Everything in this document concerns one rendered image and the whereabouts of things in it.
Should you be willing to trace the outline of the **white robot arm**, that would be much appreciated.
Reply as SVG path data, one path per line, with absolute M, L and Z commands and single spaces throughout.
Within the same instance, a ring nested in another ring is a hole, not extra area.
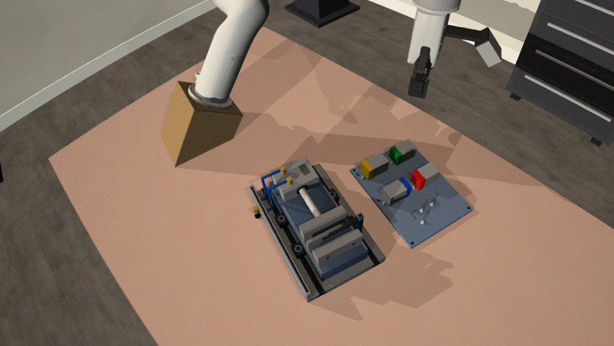
M 269 14 L 267 0 L 212 0 L 228 17 L 213 37 L 202 70 L 188 89 L 199 104 L 217 110 L 229 109 L 233 103 L 229 96 L 243 65 L 249 48 Z M 435 11 L 450 11 L 460 6 L 461 0 L 414 0 Z M 488 27 L 483 30 L 448 25 L 446 37 L 475 42 L 487 66 L 502 61 L 502 48 Z

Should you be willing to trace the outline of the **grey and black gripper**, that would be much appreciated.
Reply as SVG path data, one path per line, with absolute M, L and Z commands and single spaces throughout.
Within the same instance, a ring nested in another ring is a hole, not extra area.
M 460 6 L 450 11 L 435 11 L 412 1 L 417 11 L 407 58 L 409 64 L 414 64 L 408 95 L 425 99 L 430 69 L 433 69 L 438 60 L 450 14 L 456 12 Z

